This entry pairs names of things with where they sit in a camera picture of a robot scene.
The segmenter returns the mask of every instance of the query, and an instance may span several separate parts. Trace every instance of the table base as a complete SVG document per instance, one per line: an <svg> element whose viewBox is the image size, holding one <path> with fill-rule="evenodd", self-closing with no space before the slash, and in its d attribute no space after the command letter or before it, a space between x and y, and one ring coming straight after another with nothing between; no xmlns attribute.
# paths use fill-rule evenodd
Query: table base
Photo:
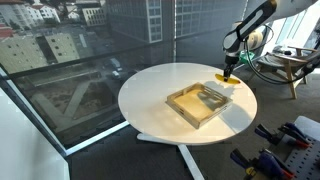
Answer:
<svg viewBox="0 0 320 180"><path fill-rule="evenodd" d="M172 143L172 142L169 142L169 141L166 141L166 140L162 140L162 139L159 139L159 138L156 138L156 137L153 137L153 136L149 136L149 135L146 135L146 134L143 134L143 133L140 133L138 134L137 138L139 140L142 140L142 141L150 141L150 142L156 142L156 143L163 143L163 144L170 144L170 145L176 145L178 146L181 154L182 154L182 157L184 159L184 161L186 162L192 176L193 176L193 179L195 180L204 180L196 162L194 161L192 155L190 154L190 151L188 150L187 146L184 145L184 144L176 144L176 143Z"/></svg>

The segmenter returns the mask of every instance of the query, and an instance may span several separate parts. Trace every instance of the wooden tray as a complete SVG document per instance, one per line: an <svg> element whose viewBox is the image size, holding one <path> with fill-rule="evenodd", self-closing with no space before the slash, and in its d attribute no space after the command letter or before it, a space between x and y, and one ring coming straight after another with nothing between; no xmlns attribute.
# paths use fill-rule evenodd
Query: wooden tray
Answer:
<svg viewBox="0 0 320 180"><path fill-rule="evenodd" d="M231 102L230 98L201 83L167 97L167 104L196 129L225 110Z"/></svg>

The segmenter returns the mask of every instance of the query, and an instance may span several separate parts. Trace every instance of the floor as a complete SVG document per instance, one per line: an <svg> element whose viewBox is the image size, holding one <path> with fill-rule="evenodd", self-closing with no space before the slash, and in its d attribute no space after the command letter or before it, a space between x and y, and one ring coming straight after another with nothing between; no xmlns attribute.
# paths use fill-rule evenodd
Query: floor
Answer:
<svg viewBox="0 0 320 180"><path fill-rule="evenodd" d="M246 80L251 71L242 67L234 74ZM221 143L188 146L205 179L243 179L244 170L229 158L229 154L238 148L245 157L254 158L260 149L268 148L269 143L254 134L255 126L260 123L276 130L282 123L293 122L300 115L320 122L320 74L309 75L308 84L297 87L297 100L291 99L287 85L272 85L255 77L248 86L258 103L258 112L250 127ZM128 126L70 156L71 179L192 179L177 147L138 141L137 134L138 131Z"/></svg>

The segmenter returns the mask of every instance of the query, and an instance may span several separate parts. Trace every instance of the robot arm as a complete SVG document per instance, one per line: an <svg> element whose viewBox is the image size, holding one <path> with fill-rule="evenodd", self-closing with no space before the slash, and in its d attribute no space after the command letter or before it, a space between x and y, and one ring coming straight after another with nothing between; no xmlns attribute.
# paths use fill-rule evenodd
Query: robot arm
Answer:
<svg viewBox="0 0 320 180"><path fill-rule="evenodd" d="M223 50L226 53L225 63L227 64L223 74L224 81L228 81L234 66L238 63L238 56L243 50L244 41L247 41L249 49L261 45L263 35L255 29L262 24L298 14L315 2L317 0L267 0L244 21L235 23L223 41Z"/></svg>

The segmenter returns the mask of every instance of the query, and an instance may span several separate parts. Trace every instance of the round white table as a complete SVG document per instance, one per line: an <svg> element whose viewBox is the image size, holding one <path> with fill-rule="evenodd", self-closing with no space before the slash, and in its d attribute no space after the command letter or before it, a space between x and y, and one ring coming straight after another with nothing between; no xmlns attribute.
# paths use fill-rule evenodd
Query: round white table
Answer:
<svg viewBox="0 0 320 180"><path fill-rule="evenodd" d="M230 138L245 130L257 112L256 98L244 82L240 79L237 85L220 82L214 76L216 73L223 71L193 63L162 64L130 77L118 97L123 116L141 132L138 139L178 145L195 179L203 177L185 145L205 145ZM166 104L168 95L197 82L233 100L231 106L200 129Z"/></svg>

